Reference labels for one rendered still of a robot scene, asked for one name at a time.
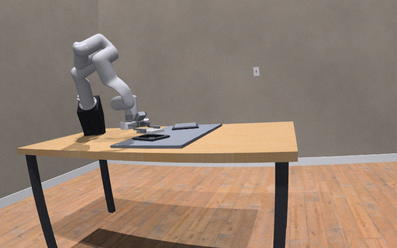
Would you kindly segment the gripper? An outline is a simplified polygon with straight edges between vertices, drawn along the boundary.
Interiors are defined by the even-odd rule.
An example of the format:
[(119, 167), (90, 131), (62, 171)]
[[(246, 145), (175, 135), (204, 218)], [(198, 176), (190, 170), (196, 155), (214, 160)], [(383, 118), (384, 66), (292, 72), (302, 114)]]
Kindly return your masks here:
[(149, 119), (144, 119), (143, 121), (126, 120), (125, 122), (120, 122), (121, 130), (133, 129), (133, 130), (138, 130), (140, 132), (146, 132), (146, 128), (139, 128), (144, 126), (160, 129), (160, 126), (150, 125)]

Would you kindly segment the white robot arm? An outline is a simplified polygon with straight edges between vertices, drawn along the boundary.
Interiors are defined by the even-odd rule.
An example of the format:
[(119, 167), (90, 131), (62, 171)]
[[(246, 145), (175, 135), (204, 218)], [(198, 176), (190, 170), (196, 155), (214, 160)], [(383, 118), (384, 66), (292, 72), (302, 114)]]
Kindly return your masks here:
[[(82, 42), (75, 42), (72, 46), (74, 68), (71, 76), (78, 92), (77, 100), (83, 110), (90, 110), (97, 104), (93, 97), (91, 85), (87, 76), (97, 71), (101, 82), (119, 93), (111, 100), (114, 110), (125, 110), (126, 120), (143, 121), (144, 111), (138, 112), (137, 97), (133, 96), (130, 88), (117, 77), (112, 62), (118, 58), (116, 48), (101, 34), (96, 34)], [(102, 49), (97, 53), (98, 50)]]

